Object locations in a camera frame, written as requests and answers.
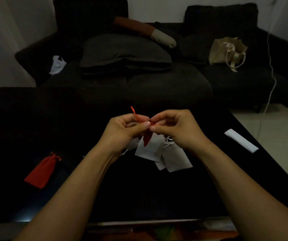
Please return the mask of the person's right hand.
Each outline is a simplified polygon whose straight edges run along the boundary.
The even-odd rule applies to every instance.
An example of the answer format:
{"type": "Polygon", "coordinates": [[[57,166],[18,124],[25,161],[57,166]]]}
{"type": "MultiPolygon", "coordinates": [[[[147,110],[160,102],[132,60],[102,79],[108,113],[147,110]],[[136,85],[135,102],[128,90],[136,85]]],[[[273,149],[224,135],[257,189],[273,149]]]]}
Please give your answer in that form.
{"type": "Polygon", "coordinates": [[[165,110],[154,115],[150,120],[154,125],[171,127],[169,137],[192,154],[199,155],[212,144],[188,109],[165,110]]]}

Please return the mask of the person's left hand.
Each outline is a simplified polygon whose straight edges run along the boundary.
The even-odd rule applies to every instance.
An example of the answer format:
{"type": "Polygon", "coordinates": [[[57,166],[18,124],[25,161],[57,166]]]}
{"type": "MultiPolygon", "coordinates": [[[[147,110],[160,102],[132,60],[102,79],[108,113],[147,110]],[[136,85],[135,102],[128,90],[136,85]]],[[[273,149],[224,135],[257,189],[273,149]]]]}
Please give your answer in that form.
{"type": "MultiPolygon", "coordinates": [[[[143,122],[150,121],[150,118],[143,115],[143,122]]],[[[136,122],[134,114],[125,114],[113,117],[108,122],[97,146],[105,153],[109,154],[110,162],[117,160],[126,146],[133,140],[136,134],[131,134],[132,123],[136,122]]]]}

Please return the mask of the small red drawstring pouch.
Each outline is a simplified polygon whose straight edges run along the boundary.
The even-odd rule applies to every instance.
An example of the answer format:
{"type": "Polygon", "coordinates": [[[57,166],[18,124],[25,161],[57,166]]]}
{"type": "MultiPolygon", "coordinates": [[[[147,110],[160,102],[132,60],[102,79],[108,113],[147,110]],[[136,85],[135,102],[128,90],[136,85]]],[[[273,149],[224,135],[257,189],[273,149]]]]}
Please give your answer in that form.
{"type": "MultiPolygon", "coordinates": [[[[130,108],[131,108],[131,110],[132,110],[132,112],[134,114],[136,122],[142,123],[143,120],[141,120],[141,117],[139,117],[138,114],[136,114],[135,109],[132,106],[130,108]]],[[[150,129],[147,129],[144,133],[137,134],[135,136],[135,139],[139,139],[140,136],[142,136],[143,141],[144,141],[144,146],[146,147],[148,145],[148,143],[150,142],[152,136],[153,136],[153,132],[151,132],[150,129]]]]}

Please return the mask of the person's left forearm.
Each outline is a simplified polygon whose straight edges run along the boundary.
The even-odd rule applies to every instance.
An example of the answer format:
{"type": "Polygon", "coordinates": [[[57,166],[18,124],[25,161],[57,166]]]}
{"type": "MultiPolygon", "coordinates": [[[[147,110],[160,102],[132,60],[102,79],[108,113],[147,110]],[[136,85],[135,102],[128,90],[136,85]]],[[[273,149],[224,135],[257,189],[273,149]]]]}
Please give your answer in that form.
{"type": "Polygon", "coordinates": [[[50,201],[13,241],[81,240],[100,183],[121,152],[99,144],[93,147],[50,201]]]}

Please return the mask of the person's right forearm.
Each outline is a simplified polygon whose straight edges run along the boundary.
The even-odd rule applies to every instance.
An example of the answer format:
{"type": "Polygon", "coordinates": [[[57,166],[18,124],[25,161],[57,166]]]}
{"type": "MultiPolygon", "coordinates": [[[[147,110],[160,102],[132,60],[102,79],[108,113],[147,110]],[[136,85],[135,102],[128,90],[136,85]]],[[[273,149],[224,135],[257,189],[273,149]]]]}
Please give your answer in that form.
{"type": "Polygon", "coordinates": [[[209,140],[190,150],[203,162],[244,241],[288,241],[288,207],[209,140]]]}

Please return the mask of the black sofa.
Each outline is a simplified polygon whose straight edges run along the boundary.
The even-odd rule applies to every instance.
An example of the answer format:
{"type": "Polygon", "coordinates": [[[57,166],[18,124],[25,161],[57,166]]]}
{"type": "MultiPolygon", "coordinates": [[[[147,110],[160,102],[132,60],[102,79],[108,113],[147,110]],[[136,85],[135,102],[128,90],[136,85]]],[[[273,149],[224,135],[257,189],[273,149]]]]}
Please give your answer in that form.
{"type": "Polygon", "coordinates": [[[37,86],[50,87],[183,87],[213,90],[218,100],[231,105],[263,105],[274,85],[268,65],[268,32],[257,27],[257,46],[247,49],[246,62],[237,73],[225,68],[226,64],[210,65],[202,58],[208,57],[211,48],[198,35],[187,35],[183,23],[149,23],[173,37],[177,47],[167,49],[172,68],[164,71],[132,72],[122,69],[109,73],[108,77],[84,75],[79,66],[83,55],[82,43],[86,41],[66,38],[58,31],[15,54],[18,63],[33,77],[37,86]],[[67,62],[56,75],[49,74],[53,56],[61,56],[67,62]]]}

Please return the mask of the dark grey cushion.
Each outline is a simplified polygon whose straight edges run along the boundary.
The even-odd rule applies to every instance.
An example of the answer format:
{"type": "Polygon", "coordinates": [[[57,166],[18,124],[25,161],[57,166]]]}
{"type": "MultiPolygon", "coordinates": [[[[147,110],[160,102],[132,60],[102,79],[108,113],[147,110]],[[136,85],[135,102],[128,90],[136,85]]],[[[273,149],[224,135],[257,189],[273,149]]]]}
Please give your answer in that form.
{"type": "Polygon", "coordinates": [[[121,69],[163,71],[171,68],[168,52],[155,42],[131,35],[102,34],[84,42],[80,68],[84,74],[105,74],[121,69]]]}

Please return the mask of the flat white folded pouch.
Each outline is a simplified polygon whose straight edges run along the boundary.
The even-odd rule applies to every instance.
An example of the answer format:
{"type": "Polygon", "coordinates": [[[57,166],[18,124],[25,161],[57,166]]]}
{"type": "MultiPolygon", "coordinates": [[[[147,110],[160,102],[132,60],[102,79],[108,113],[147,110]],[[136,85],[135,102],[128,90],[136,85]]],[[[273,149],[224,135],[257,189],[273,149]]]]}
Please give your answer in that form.
{"type": "Polygon", "coordinates": [[[235,142],[240,144],[242,147],[244,147],[246,150],[248,150],[250,153],[255,153],[257,150],[259,150],[258,147],[256,147],[254,144],[249,142],[247,139],[245,139],[243,136],[238,134],[233,129],[229,129],[224,133],[229,138],[233,139],[235,142]]]}

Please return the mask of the brown and white bolster pillow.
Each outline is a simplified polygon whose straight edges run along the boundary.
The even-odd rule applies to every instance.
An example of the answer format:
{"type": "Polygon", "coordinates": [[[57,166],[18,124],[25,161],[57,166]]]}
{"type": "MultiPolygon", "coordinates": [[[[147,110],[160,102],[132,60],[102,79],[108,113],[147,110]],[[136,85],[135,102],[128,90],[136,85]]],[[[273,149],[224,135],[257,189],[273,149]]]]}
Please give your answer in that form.
{"type": "Polygon", "coordinates": [[[156,43],[164,45],[170,49],[173,49],[177,46],[177,42],[174,38],[149,24],[125,17],[115,17],[114,24],[119,27],[134,31],[138,35],[150,37],[156,43]]]}

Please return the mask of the beige tote bag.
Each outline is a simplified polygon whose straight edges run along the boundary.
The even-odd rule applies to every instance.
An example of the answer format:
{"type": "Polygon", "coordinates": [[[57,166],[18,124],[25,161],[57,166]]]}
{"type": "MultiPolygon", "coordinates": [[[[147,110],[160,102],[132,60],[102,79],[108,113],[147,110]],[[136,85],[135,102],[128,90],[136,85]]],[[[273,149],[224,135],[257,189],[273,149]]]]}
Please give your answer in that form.
{"type": "Polygon", "coordinates": [[[215,39],[210,48],[208,61],[211,65],[226,64],[231,71],[237,72],[237,68],[246,60],[247,49],[248,47],[237,37],[215,39]]]}

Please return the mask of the white plastic bag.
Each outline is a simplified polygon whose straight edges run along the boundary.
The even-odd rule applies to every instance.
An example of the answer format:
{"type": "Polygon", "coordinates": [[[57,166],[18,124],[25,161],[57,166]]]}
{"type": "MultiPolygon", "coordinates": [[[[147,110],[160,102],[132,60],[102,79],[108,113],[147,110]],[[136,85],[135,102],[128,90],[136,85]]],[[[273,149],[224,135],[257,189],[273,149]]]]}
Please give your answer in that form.
{"type": "Polygon", "coordinates": [[[64,69],[66,64],[67,62],[65,62],[61,56],[53,56],[53,63],[49,74],[51,76],[59,74],[64,69]]]}

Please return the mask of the black back cushion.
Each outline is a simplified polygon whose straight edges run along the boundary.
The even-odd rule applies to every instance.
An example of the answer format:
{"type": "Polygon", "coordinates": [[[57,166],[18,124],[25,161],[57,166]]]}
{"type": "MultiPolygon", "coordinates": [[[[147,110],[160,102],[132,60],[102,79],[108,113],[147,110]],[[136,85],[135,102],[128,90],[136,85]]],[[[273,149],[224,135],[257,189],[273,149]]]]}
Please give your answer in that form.
{"type": "Polygon", "coordinates": [[[215,39],[241,39],[249,48],[257,46],[258,7],[255,3],[230,6],[188,6],[184,26],[187,35],[198,35],[209,46],[215,39]]]}
{"type": "Polygon", "coordinates": [[[53,0],[58,33],[84,40],[113,33],[115,17],[129,17],[127,0],[53,0]]]}

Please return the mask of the white drawstring pouch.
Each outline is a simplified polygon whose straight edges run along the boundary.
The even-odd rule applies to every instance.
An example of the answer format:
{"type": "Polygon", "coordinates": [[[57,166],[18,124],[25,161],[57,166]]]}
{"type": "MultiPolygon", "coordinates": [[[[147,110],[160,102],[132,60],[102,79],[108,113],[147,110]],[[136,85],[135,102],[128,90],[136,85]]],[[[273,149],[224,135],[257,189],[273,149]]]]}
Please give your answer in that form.
{"type": "Polygon", "coordinates": [[[139,138],[131,140],[130,143],[126,146],[126,148],[123,150],[122,155],[125,155],[128,151],[136,149],[138,147],[139,142],[140,142],[139,138]]]}
{"type": "Polygon", "coordinates": [[[193,167],[184,150],[175,142],[165,143],[161,156],[169,173],[193,167]]]}
{"type": "Polygon", "coordinates": [[[158,170],[160,170],[160,171],[166,169],[166,165],[165,165],[165,162],[164,162],[162,157],[161,157],[159,162],[155,162],[155,165],[157,166],[158,170]]]}
{"type": "Polygon", "coordinates": [[[149,143],[144,146],[144,137],[141,138],[138,143],[138,147],[135,151],[135,156],[148,159],[154,162],[161,160],[163,147],[165,146],[165,138],[163,135],[153,133],[149,143]]]}

